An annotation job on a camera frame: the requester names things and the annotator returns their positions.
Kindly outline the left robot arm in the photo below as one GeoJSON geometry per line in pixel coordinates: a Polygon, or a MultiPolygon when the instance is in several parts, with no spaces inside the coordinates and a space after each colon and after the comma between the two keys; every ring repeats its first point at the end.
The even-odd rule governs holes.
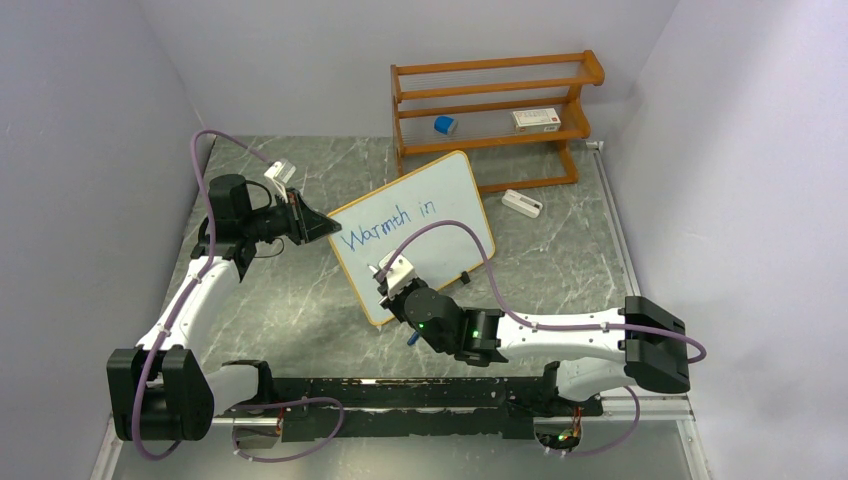
{"type": "Polygon", "coordinates": [[[211,212],[198,232],[187,274],[154,326],[132,348],[115,350],[107,379],[117,437],[123,441],[197,441],[215,417],[238,406],[261,416],[277,388],[265,361],[234,360],[207,373],[193,350],[208,335],[225,300],[245,278],[261,243],[296,245],[341,230],[310,208],[295,188],[253,206],[252,181],[239,174],[211,180],[211,212]]]}

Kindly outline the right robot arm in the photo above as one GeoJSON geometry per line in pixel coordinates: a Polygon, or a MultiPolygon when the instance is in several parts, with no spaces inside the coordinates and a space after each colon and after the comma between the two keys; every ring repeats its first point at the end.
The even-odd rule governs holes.
{"type": "Polygon", "coordinates": [[[375,278],[380,306],[438,353],[477,367],[525,357],[554,361],[554,378],[539,389],[550,413],[620,387],[672,395],[691,388],[685,324],[646,297],[589,314],[509,314],[461,307],[414,273],[375,278]]]}

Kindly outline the yellow framed whiteboard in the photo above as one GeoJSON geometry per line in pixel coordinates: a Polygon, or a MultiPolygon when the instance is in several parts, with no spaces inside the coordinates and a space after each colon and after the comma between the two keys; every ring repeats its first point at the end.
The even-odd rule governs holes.
{"type": "MultiPolygon", "coordinates": [[[[393,319],[379,306],[378,283],[371,267],[421,228],[455,220],[479,238],[487,259],[496,246],[466,153],[453,151],[337,209],[330,217],[341,230],[330,244],[354,289],[367,321],[380,326],[393,319]]],[[[417,275],[441,289],[483,264],[471,236],[459,227],[432,229],[407,246],[402,255],[417,275]]]]}

